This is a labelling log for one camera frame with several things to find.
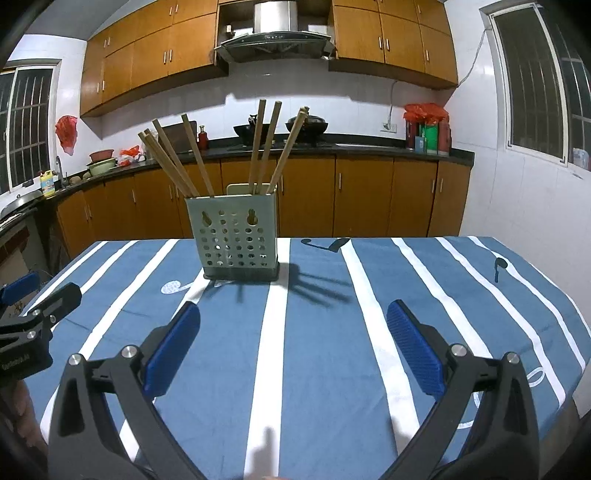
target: blue gripper pad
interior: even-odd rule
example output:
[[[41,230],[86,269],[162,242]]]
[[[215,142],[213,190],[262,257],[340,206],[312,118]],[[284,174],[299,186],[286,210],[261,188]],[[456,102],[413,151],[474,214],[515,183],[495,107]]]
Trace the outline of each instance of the blue gripper pad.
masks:
[[[161,397],[173,381],[201,325],[199,308],[187,302],[171,320],[173,327],[160,342],[144,370],[144,394]]]
[[[2,296],[0,302],[4,305],[14,305],[19,300],[23,299],[30,293],[33,293],[39,288],[41,280],[37,272],[30,272],[24,277],[19,278],[17,281],[12,282],[10,285],[6,285],[2,289]]]
[[[439,400],[445,393],[443,366],[419,329],[395,301],[388,307],[386,324],[421,390]]]

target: hole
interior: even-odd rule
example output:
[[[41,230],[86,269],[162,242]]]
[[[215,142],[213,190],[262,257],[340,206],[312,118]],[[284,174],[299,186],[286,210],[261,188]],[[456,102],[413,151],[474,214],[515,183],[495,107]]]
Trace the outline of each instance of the hole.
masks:
[[[246,217],[246,221],[249,225],[256,225],[258,223],[258,218],[256,217],[256,213],[252,208],[248,210],[248,217]]]
[[[203,224],[205,226],[210,226],[212,224],[211,218],[208,217],[208,215],[207,215],[207,213],[205,213],[205,211],[204,212],[201,212],[201,213],[202,213],[202,216],[203,216],[201,218],[201,220],[203,221]]]

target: perforated metal container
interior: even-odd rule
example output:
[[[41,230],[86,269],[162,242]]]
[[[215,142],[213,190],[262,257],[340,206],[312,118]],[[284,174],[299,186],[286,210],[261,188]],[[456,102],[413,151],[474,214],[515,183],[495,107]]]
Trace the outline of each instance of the perforated metal container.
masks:
[[[277,279],[275,192],[250,195],[248,184],[241,183],[228,185],[227,195],[186,203],[205,278]]]

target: red bottle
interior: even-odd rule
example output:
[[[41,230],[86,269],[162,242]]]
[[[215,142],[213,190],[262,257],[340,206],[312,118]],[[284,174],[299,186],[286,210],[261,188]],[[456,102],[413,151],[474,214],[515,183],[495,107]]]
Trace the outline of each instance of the red bottle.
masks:
[[[207,150],[207,132],[205,131],[205,125],[199,125],[199,134],[197,135],[197,146],[199,150]]]

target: ceiling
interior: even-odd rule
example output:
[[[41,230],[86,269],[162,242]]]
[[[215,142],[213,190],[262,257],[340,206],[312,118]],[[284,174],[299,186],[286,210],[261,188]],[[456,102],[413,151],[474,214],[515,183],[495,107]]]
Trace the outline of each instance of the ceiling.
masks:
[[[27,33],[88,40],[128,0],[54,0]]]

